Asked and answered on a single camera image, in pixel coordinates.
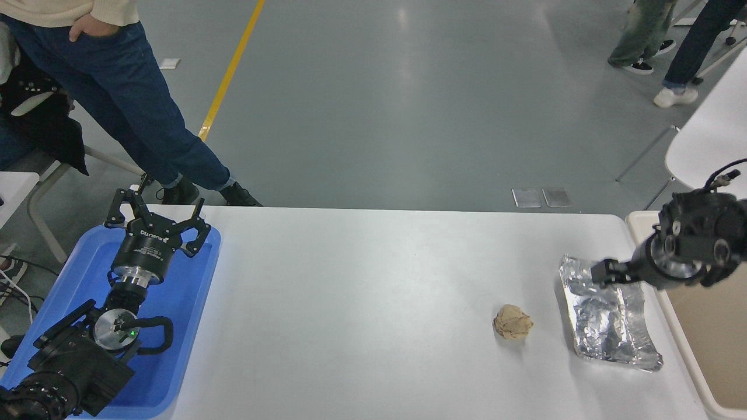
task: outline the beige sweater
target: beige sweater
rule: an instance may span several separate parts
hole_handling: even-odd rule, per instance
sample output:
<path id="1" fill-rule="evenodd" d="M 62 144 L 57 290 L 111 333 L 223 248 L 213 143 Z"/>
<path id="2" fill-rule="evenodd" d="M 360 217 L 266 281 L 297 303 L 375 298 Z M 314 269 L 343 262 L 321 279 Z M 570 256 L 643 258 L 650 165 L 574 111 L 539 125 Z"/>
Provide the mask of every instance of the beige sweater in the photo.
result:
<path id="1" fill-rule="evenodd" d="M 137 0 L 0 0 L 0 13 L 46 28 L 72 26 L 81 16 L 112 25 L 136 23 Z"/>

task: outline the yellow floor line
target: yellow floor line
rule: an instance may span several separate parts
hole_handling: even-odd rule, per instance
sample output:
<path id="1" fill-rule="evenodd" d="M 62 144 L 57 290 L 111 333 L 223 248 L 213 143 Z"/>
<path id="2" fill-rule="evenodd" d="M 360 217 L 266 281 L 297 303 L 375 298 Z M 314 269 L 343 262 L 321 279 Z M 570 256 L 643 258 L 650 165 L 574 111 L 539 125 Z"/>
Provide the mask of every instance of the yellow floor line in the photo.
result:
<path id="1" fill-rule="evenodd" d="M 202 139 L 202 141 L 208 140 L 208 133 L 210 133 L 210 128 L 212 128 L 213 126 L 215 116 L 216 114 L 218 114 L 218 109 L 220 109 L 220 104 L 223 103 L 223 97 L 226 96 L 226 92 L 228 91 L 229 85 L 231 84 L 231 79 L 233 78 L 234 72 L 236 71 L 236 67 L 238 67 L 238 62 L 241 61 L 241 55 L 244 53 L 244 49 L 247 47 L 247 43 L 249 42 L 249 37 L 252 35 L 254 26 L 257 24 L 259 14 L 260 12 L 262 12 L 262 6 L 264 6 L 264 0 L 258 0 L 256 7 L 254 7 L 254 13 L 252 13 L 251 19 L 249 19 L 249 24 L 244 30 L 244 34 L 241 36 L 241 40 L 236 47 L 236 51 L 234 52 L 233 58 L 231 59 L 231 63 L 229 63 L 229 68 L 226 70 L 226 74 L 223 76 L 223 81 L 220 82 L 218 91 L 215 93 L 213 103 L 210 105 L 210 109 L 208 110 L 208 116 L 205 117 L 205 122 L 202 123 L 202 128 L 199 130 L 199 134 L 197 135 Z"/>

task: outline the crumpled paper ball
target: crumpled paper ball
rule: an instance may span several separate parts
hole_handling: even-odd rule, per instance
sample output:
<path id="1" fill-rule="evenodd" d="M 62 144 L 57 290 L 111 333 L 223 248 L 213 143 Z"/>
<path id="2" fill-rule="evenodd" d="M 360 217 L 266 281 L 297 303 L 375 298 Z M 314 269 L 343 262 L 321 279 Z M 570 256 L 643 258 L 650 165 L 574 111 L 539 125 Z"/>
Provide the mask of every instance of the crumpled paper ball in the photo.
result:
<path id="1" fill-rule="evenodd" d="M 534 323 L 521 308 L 514 305 L 503 305 L 493 320 L 493 327 L 503 338 L 516 340 L 529 335 Z"/>

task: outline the gray floor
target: gray floor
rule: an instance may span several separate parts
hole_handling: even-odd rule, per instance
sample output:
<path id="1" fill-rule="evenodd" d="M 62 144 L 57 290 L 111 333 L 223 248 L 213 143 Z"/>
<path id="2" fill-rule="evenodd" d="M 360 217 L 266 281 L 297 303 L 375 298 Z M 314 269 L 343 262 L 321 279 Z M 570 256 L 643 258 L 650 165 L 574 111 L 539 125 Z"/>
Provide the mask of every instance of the gray floor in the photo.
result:
<path id="1" fill-rule="evenodd" d="M 138 5 L 156 56 L 182 59 L 164 74 L 194 132 L 255 5 Z M 266 206 L 624 217 L 642 209 L 668 179 L 663 156 L 673 132 L 621 182 L 615 177 L 662 130 L 682 126 L 726 68 L 709 74 L 694 106 L 656 108 L 651 100 L 674 53 L 652 60 L 649 76 L 606 63 L 628 5 L 268 1 L 208 144 Z M 679 42 L 686 28 L 670 34 Z M 723 49 L 717 41 L 711 54 Z M 127 158 L 82 110 L 72 115 L 87 144 Z M 87 162 L 91 177 L 68 172 L 43 201 L 67 250 L 102 222 L 116 188 L 137 182 L 95 159 Z M 566 189 L 573 206 L 516 208 L 512 188 L 546 187 Z M 147 191 L 153 202 L 155 189 Z M 666 195 L 684 190 L 674 185 Z M 222 204 L 217 193 L 205 196 L 208 204 Z M 19 243 L 19 256 L 60 267 L 23 211 L 0 241 Z M 32 268 L 22 286 L 44 295 L 53 281 Z M 0 307 L 9 333 L 28 328 L 23 309 Z"/>

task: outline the aluminum foil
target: aluminum foil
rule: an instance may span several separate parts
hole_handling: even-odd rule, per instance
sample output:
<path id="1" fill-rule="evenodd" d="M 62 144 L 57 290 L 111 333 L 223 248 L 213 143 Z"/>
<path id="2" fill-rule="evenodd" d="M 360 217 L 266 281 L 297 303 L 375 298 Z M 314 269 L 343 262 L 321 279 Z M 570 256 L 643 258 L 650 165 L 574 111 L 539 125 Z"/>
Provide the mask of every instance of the aluminum foil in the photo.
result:
<path id="1" fill-rule="evenodd" d="M 585 359 L 658 371 L 664 361 L 646 329 L 641 285 L 601 288 L 592 283 L 592 265 L 593 262 L 571 256 L 560 261 L 576 353 Z"/>

